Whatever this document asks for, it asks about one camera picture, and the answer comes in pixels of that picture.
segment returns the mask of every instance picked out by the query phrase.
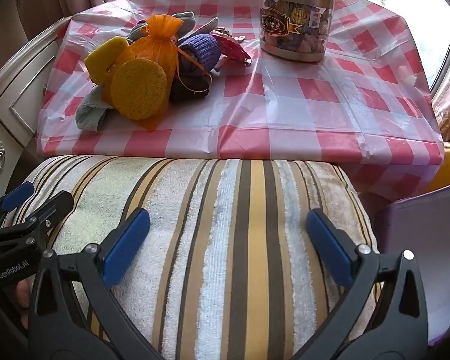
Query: striped fabric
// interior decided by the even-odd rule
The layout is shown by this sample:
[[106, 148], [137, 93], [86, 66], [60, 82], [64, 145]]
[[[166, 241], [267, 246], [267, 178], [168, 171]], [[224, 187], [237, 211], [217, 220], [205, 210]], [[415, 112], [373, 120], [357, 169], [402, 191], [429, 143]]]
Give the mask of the striped fabric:
[[[112, 291], [167, 360], [287, 360], [313, 335], [342, 288], [306, 234], [309, 209], [376, 250], [348, 177], [328, 163], [81, 155], [51, 158], [28, 179], [35, 194], [7, 222], [70, 191], [74, 209], [49, 235], [59, 254], [101, 242], [136, 207], [149, 211], [150, 233]], [[90, 330], [108, 339], [75, 290]]]

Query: yellow sponge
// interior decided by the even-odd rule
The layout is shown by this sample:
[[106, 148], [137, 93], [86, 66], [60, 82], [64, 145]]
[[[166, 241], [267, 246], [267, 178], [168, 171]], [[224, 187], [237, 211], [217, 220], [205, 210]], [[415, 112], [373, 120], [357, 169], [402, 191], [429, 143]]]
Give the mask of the yellow sponge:
[[131, 59], [112, 77], [110, 92], [114, 107], [132, 120], [153, 116], [161, 107], [167, 86], [162, 67], [150, 59]]
[[91, 81], [97, 85], [105, 85], [110, 67], [127, 48], [127, 38], [115, 36], [92, 51], [84, 61]]

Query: metal screw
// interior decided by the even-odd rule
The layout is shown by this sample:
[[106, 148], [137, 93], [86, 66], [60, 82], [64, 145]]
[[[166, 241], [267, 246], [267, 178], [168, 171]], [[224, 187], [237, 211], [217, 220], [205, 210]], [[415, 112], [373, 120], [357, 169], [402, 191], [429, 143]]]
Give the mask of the metal screw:
[[407, 259], [407, 260], [413, 260], [414, 255], [413, 252], [411, 250], [404, 250], [403, 251], [403, 256]]
[[87, 246], [85, 246], [85, 251], [87, 253], [95, 253], [98, 249], [98, 245], [97, 244], [88, 244]]
[[53, 256], [53, 250], [51, 250], [51, 249], [45, 249], [45, 251], [43, 252], [43, 256], [44, 256], [46, 259], [49, 259], [50, 257]]
[[367, 244], [360, 244], [358, 246], [358, 251], [361, 254], [370, 254], [372, 252], [372, 249], [370, 249], [370, 246], [368, 246]]

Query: jar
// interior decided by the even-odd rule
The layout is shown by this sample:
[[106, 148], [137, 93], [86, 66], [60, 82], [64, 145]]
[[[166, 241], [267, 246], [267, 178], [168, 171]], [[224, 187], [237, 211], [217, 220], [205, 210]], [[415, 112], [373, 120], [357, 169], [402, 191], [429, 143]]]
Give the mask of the jar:
[[262, 0], [260, 47], [285, 59], [320, 61], [335, 0]]

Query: red and white tablecloth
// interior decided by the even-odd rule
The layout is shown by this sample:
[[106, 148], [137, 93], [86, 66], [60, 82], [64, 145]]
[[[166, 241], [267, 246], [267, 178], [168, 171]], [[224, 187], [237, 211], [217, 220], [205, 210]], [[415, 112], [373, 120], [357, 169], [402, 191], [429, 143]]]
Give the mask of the red and white tablecloth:
[[[336, 0], [320, 63], [292, 62], [259, 46], [260, 0], [118, 0], [69, 22], [38, 123], [45, 155], [261, 158], [339, 163], [356, 188], [389, 199], [419, 193], [443, 159], [443, 141], [405, 21], [367, 0]], [[150, 133], [112, 112], [99, 133], [75, 125], [93, 83], [83, 63], [151, 13], [218, 16], [245, 35], [250, 67], [228, 60], [201, 101], [171, 107]]]

